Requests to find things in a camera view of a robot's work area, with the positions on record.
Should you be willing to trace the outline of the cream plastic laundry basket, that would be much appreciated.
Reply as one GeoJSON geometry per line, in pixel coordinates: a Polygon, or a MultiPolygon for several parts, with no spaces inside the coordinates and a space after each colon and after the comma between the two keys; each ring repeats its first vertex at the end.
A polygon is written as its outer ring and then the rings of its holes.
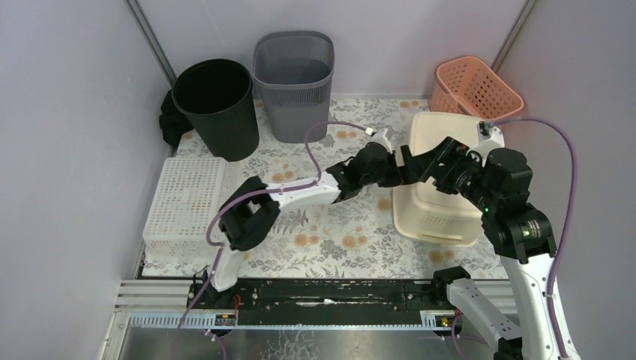
{"type": "MultiPolygon", "coordinates": [[[[419,112],[409,128],[407,145],[420,155],[446,137],[473,147],[480,118],[449,112],[419,112]]],[[[448,195],[426,183],[395,187],[392,191],[395,229],[403,236],[439,245],[469,247],[482,234],[482,213],[460,195],[448,195]]]]}

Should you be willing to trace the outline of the pink perforated plastic basket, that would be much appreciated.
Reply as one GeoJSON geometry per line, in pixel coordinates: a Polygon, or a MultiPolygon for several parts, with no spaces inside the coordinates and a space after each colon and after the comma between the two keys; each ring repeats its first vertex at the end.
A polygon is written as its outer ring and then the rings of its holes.
{"type": "Polygon", "coordinates": [[[434,112],[494,121],[524,111],[524,99],[478,57],[465,55],[438,64],[434,79],[434,112]]]}

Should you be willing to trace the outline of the grey ribbed waste bin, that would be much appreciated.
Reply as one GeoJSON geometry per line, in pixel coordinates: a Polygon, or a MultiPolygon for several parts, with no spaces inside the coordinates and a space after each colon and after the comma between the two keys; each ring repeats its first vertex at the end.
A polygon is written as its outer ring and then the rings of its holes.
{"type": "Polygon", "coordinates": [[[274,138],[310,142],[326,135],[335,47],[319,31],[277,31],[262,37],[253,52],[252,74],[274,138]]]}

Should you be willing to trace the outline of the white perforated plastic basket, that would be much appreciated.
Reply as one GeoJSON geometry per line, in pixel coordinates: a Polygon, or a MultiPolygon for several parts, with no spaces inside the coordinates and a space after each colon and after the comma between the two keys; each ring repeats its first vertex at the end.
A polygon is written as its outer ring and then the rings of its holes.
{"type": "Polygon", "coordinates": [[[150,257],[168,263],[212,258],[216,249],[206,231],[239,179],[237,166],[221,157],[166,159],[142,233],[150,257]]]}

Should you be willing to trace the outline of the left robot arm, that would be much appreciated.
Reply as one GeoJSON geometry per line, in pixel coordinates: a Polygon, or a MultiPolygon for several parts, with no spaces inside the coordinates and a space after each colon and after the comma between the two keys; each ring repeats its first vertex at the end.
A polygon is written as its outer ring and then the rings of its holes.
{"type": "Polygon", "coordinates": [[[421,180],[431,164],[430,156],[414,155],[409,146],[389,151],[369,142],[356,155],[338,162],[314,178],[289,184],[266,184],[260,177],[246,180],[220,207],[206,232],[217,248],[207,270],[204,299],[224,308],[233,297],[244,252],[260,245],[280,215],[297,208],[340,203],[356,197],[362,188],[393,188],[421,180]]]}

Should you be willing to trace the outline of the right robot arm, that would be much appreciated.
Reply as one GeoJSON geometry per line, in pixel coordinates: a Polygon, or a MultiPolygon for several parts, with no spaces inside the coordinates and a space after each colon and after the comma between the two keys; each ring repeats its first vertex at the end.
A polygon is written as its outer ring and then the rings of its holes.
{"type": "Polygon", "coordinates": [[[430,288],[433,304],[457,308],[495,359],[578,359],[554,271],[554,231],[547,216],[528,200],[533,173],[525,156],[495,148],[480,157],[463,143],[445,138],[432,150],[403,159],[411,179],[432,180],[438,191],[459,194],[482,213],[484,234],[508,275],[519,321],[510,322],[456,268],[436,273],[438,283],[430,288]]]}

